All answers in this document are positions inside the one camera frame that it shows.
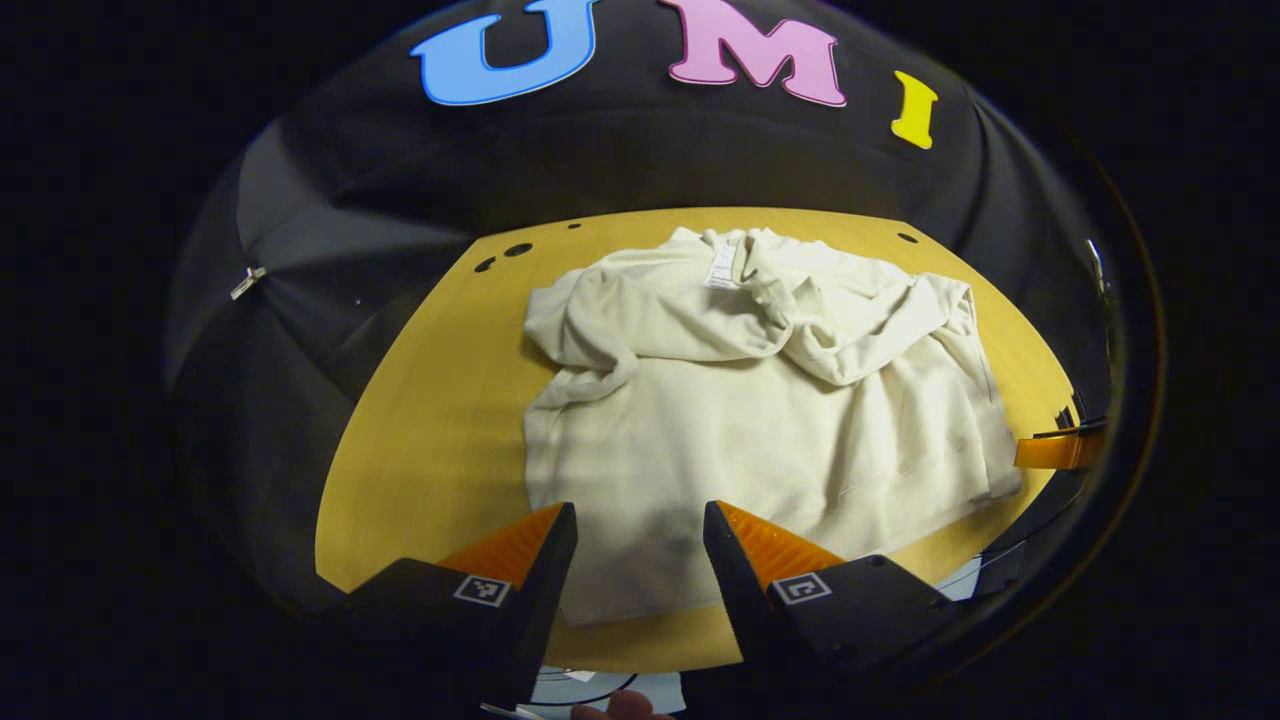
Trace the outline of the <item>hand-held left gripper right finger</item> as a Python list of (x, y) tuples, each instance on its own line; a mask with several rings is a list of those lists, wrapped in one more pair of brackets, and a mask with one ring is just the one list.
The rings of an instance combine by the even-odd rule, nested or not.
[(724, 501), (707, 502), (703, 543), (742, 661), (771, 684), (901, 685), (910, 655), (961, 616), (883, 555), (841, 559)]

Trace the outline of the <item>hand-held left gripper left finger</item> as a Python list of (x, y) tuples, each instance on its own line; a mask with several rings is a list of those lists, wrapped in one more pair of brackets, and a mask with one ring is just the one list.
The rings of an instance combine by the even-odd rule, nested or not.
[(390, 562), (340, 605), (340, 639), (406, 712), (512, 714), (530, 701), (579, 541), (553, 503), (435, 562)]

